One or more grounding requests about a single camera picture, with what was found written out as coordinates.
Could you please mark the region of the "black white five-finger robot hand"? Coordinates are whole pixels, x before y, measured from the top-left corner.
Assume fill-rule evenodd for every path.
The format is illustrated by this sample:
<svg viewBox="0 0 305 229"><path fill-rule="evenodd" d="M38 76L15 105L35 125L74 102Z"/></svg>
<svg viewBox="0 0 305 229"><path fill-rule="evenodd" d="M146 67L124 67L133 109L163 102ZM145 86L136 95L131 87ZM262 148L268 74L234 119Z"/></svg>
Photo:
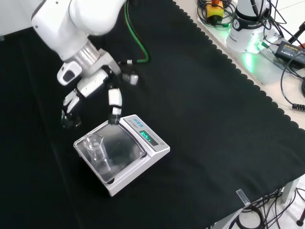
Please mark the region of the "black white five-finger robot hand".
<svg viewBox="0 0 305 229"><path fill-rule="evenodd" d="M108 123L118 125L122 117L121 80L136 85L138 74L130 68L131 62L117 63L105 50L98 50L97 61L82 71L82 79L64 98L61 112L61 124L65 128L77 127L81 124L76 108L83 100L91 97L103 86L108 90Z"/></svg>

